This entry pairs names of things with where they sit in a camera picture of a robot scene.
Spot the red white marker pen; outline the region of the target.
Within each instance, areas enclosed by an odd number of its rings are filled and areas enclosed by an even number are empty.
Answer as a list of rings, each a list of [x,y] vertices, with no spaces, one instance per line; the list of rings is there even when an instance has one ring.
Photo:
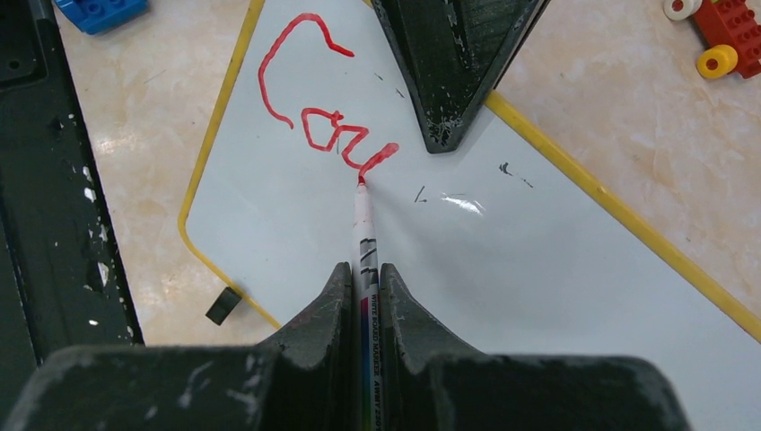
[[[384,428],[383,368],[378,245],[372,220],[370,192],[364,177],[358,178],[354,200],[354,238],[357,245],[357,261],[353,266],[353,278],[359,317],[361,429],[382,430]]]

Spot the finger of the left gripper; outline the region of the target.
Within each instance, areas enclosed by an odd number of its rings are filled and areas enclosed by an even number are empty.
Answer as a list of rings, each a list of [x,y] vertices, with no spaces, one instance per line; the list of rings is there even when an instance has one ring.
[[[430,154],[458,149],[545,0],[372,2]]]

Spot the white whiteboard yellow edge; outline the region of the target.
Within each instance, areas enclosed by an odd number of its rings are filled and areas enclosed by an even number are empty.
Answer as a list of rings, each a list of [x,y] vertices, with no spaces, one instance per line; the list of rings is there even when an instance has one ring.
[[[379,259],[487,353],[638,356],[696,430],[760,427],[760,320],[498,93],[430,154],[364,1],[253,1],[179,230],[273,324],[357,261],[357,171]]]

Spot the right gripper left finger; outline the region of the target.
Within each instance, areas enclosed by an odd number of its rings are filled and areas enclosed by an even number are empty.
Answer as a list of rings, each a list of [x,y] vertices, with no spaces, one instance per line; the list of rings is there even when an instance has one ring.
[[[77,346],[24,387],[7,430],[349,430],[351,271],[252,346]]]

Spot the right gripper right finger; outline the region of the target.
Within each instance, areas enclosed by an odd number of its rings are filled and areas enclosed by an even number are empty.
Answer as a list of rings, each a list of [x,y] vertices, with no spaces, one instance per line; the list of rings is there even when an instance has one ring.
[[[669,380],[632,356],[488,355],[380,270],[390,430],[688,430]]]

